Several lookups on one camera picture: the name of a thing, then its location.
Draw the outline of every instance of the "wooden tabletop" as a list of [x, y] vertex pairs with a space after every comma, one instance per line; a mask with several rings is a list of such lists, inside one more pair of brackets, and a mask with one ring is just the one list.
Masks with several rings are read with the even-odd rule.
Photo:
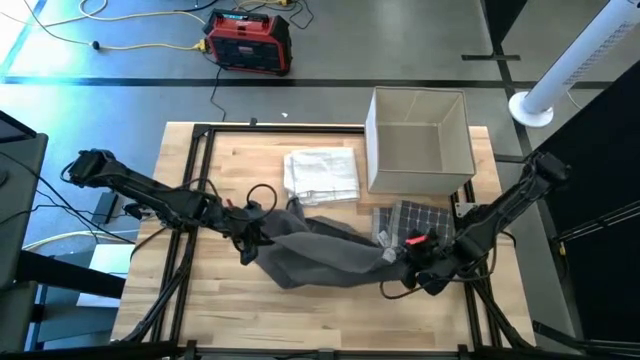
[[[154, 173], [156, 180], [169, 186], [180, 185], [193, 126], [167, 124]], [[477, 175], [472, 180], [476, 200], [491, 202], [501, 189], [488, 131], [486, 127], [470, 129], [477, 164]], [[268, 183], [278, 191], [277, 207], [283, 208], [283, 156], [295, 149], [334, 146], [354, 148], [361, 198], [358, 202], [309, 207], [305, 209], [307, 216], [323, 215], [346, 222], [369, 236], [374, 207], [408, 199], [449, 208], [446, 196], [369, 194], [362, 135], [219, 132], [215, 135], [209, 177], [221, 197], [230, 198], [234, 204], [243, 204], [253, 185]], [[196, 166], [194, 174], [199, 171]], [[273, 201], [268, 191], [258, 190], [252, 197], [264, 207]], [[143, 223], [140, 238], [159, 226]], [[169, 237], [166, 232], [136, 253], [114, 326], [114, 339], [127, 335], [156, 299]], [[533, 343], [513, 244], [500, 239], [498, 249], [498, 264], [492, 276], [494, 297], [522, 336]], [[388, 284], [386, 291], [400, 293], [405, 289], [398, 282]], [[484, 309], [479, 313], [484, 340], [489, 344]], [[171, 305], [163, 338], [169, 332], [172, 314]], [[206, 229], [199, 231], [182, 323], [180, 343], [187, 340], [197, 340], [199, 347], [300, 350], [456, 351], [458, 344], [471, 346], [462, 284], [451, 283], [435, 297], [419, 292], [395, 301], [382, 298], [377, 284], [350, 289], [303, 286], [283, 290], [256, 264], [242, 266], [230, 241]]]

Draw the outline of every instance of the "folded white towel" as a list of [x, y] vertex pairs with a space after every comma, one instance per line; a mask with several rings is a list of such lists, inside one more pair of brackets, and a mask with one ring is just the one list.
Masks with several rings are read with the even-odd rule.
[[303, 205], [360, 198], [353, 149], [305, 149], [285, 155], [284, 187]]

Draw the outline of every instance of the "open box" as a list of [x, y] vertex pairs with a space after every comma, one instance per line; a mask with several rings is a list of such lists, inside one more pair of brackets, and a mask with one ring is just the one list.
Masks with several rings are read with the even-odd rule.
[[376, 87], [365, 137], [371, 193], [449, 195], [475, 175], [462, 90]]

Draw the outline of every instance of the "gray floor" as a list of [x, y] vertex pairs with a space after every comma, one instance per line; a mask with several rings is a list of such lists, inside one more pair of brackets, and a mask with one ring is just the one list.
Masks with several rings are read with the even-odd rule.
[[[495, 62], [463, 62], [460, 54], [490, 52], [478, 0], [307, 0], [316, 19], [307, 30], [291, 28], [292, 79], [446, 79], [500, 80]], [[504, 42], [505, 53], [520, 54], [509, 62], [514, 80], [537, 80], [606, 3], [604, 0], [530, 0]], [[88, 1], [88, 9], [99, 0]], [[190, 0], [112, 1], [102, 16], [139, 11], [171, 10]], [[42, 21], [77, 15], [76, 1], [49, 0]], [[230, 0], [219, 7], [231, 8]], [[304, 21], [305, 14], [299, 21]], [[6, 20], [0, 17], [0, 26]], [[201, 25], [186, 16], [134, 19], [117, 23], [83, 20], [52, 28], [56, 34], [100, 40], [103, 44], [170, 42], [190, 46], [200, 39]], [[640, 32], [635, 31], [590, 72], [585, 80], [613, 81], [640, 58]], [[0, 42], [0, 55], [4, 54]], [[217, 68], [198, 53], [169, 49], [97, 53], [68, 44], [34, 29], [9, 75], [104, 78], [212, 78]], [[225, 72], [221, 78], [263, 78]], [[206, 87], [108, 87], [0, 85], [0, 108], [34, 129], [49, 134], [43, 176], [77, 208], [92, 210], [101, 193], [78, 189], [58, 180], [60, 170], [80, 149], [108, 148], [119, 159], [151, 174], [167, 121], [216, 121], [219, 111], [209, 104]], [[469, 122], [489, 127], [496, 153], [520, 155], [515, 128], [502, 89], [465, 89]], [[216, 102], [227, 110], [227, 121], [256, 117], [268, 122], [362, 123], [372, 88], [221, 87]], [[586, 105], [597, 90], [571, 91]], [[554, 122], [528, 129], [535, 147], [578, 109], [567, 97], [556, 105]], [[503, 188], [519, 175], [516, 165], [499, 164]], [[38, 198], [36, 202], [46, 202]], [[131, 219], [118, 219], [111, 230], [136, 229]], [[32, 216], [25, 244], [83, 230], [57, 209]], [[557, 280], [537, 209], [512, 226], [531, 315], [554, 328], [573, 333], [569, 311]], [[92, 247], [91, 239], [74, 239], [44, 249], [48, 253]], [[544, 338], [539, 344], [558, 349]]]

